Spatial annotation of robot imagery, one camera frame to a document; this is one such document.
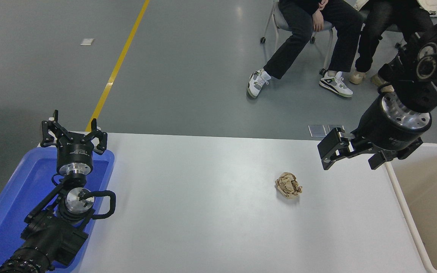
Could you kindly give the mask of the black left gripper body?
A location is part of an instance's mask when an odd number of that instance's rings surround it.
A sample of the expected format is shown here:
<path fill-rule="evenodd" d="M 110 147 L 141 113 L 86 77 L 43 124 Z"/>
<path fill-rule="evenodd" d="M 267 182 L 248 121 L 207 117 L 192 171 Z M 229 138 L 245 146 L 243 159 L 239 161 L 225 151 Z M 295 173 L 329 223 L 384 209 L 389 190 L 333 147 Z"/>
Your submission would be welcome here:
<path fill-rule="evenodd" d="M 56 141 L 57 146 L 57 169 L 68 166 L 72 163 L 79 163 L 93 168 L 92 152 L 94 144 L 92 142 L 83 143 L 78 140 L 76 143 L 71 142 L 65 137 Z"/>

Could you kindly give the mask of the person's hanging hand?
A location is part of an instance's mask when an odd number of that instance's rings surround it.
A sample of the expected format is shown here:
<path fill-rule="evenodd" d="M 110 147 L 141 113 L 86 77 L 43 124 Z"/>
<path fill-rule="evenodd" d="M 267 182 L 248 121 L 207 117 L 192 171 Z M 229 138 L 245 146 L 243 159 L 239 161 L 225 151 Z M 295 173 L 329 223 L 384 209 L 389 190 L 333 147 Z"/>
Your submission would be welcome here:
<path fill-rule="evenodd" d="M 313 31 L 319 32 L 324 29 L 324 19 L 321 10 L 317 10 L 312 14 Z"/>

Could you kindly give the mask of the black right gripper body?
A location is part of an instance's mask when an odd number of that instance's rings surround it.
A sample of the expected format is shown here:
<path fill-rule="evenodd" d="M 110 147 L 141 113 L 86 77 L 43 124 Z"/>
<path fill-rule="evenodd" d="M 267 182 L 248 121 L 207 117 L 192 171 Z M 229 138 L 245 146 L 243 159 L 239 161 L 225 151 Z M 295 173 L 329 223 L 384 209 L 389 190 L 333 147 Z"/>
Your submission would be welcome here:
<path fill-rule="evenodd" d="M 426 132 L 426 113 L 408 109 L 398 97 L 378 97 L 361 116 L 354 134 L 374 146 L 400 151 Z"/>

